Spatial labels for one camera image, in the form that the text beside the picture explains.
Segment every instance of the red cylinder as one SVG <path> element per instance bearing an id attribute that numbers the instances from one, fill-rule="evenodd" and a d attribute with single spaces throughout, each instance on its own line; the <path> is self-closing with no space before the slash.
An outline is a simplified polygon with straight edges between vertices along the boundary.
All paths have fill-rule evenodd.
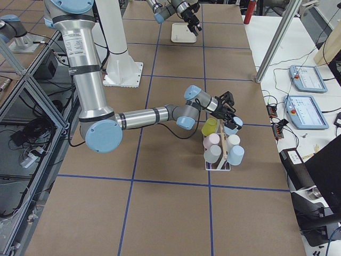
<path id="1" fill-rule="evenodd" d="M 244 24 L 249 24 L 252 14 L 254 13 L 254 9 L 256 6 L 256 0 L 250 0 L 249 5 L 247 6 L 247 11 L 244 19 Z"/>

